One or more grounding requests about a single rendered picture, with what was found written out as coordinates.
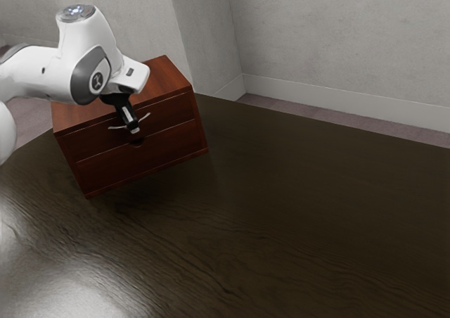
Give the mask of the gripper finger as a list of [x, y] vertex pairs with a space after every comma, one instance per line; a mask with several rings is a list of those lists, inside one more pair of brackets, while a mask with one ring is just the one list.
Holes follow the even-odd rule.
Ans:
[[120, 116], [124, 121], [125, 127], [132, 133], [135, 134], [140, 131], [139, 120], [136, 117], [134, 110], [130, 106], [122, 106], [120, 108]]

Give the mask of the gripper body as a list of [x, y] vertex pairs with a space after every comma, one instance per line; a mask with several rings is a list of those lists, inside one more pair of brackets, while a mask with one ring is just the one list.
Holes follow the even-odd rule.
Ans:
[[132, 104], [129, 99], [132, 93], [129, 92], [116, 92], [111, 94], [101, 94], [99, 99], [107, 105], [113, 106], [116, 110], [123, 110], [125, 108], [129, 112], [133, 110]]

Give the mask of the dark red wooden drawer cabinet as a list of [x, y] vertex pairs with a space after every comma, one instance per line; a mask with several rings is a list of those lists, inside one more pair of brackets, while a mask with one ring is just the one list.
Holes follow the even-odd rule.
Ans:
[[53, 133], [86, 198], [208, 150], [193, 87], [168, 56], [145, 62], [150, 77], [130, 102], [139, 132], [113, 106], [51, 103]]

